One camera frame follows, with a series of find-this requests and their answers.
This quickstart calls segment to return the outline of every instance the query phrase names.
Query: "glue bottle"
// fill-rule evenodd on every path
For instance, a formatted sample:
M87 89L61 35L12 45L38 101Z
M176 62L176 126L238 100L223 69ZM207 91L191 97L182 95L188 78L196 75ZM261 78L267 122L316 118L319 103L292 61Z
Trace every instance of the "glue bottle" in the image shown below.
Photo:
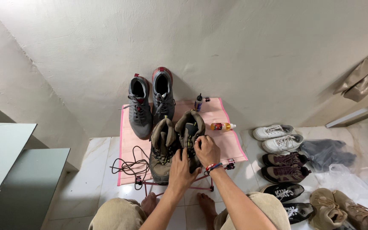
M236 125L230 123L212 123L211 130L229 130L235 128Z
M197 97L197 100L195 100L195 103L194 103L194 109L197 111L197 112L200 112L201 111L201 105L202 105L202 97L201 97L201 94Z

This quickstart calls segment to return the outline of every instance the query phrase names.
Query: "bare foot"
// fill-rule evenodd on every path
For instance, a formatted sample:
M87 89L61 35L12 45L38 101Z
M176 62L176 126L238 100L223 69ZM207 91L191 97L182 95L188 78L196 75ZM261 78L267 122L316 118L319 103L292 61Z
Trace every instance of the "bare foot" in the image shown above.
M207 230L214 230L214 219L218 215L217 211L215 210L215 202L204 193L197 193L197 199L200 203L202 211L205 214Z
M146 217L149 217L153 210L156 208L156 194L151 192L144 200L141 202L141 210L144 211Z

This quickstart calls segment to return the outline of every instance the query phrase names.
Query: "plastic bag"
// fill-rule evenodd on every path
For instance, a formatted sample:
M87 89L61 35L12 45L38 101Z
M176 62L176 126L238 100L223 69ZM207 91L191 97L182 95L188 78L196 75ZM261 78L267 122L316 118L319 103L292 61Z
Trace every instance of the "plastic bag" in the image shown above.
M333 139L305 140L300 149L310 159L315 172L329 171L332 164L353 165L356 155L344 141Z
M350 170L344 165L331 164L329 172L315 175L320 187L327 188L330 191L340 190L353 200L368 195L368 185L358 176L350 173Z

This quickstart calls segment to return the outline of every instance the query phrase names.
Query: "hand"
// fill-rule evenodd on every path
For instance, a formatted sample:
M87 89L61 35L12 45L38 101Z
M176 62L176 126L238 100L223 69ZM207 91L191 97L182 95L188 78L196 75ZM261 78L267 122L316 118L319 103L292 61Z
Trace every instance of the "hand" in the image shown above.
M200 136L194 144L195 154L201 161L201 164L207 168L208 165L220 162L221 149L215 144L212 137Z
M175 194L181 196L196 180L197 175L201 173L201 168L197 168L192 174L188 165L187 148L183 149L183 160L181 160L181 149L178 149L171 162L170 176L168 178L168 188Z

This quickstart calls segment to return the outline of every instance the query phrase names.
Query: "bracelet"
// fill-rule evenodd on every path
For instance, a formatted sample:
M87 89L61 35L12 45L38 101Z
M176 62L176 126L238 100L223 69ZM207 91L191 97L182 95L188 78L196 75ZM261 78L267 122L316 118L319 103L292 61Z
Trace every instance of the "bracelet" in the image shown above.
M205 173L207 173L207 174L209 175L209 173L210 173L213 169L215 169L216 167L219 167L219 166L223 167L221 162L220 162L220 163L218 163L218 164L210 164L210 165L208 165L208 166L207 166L207 168L205 168L204 175L205 175Z

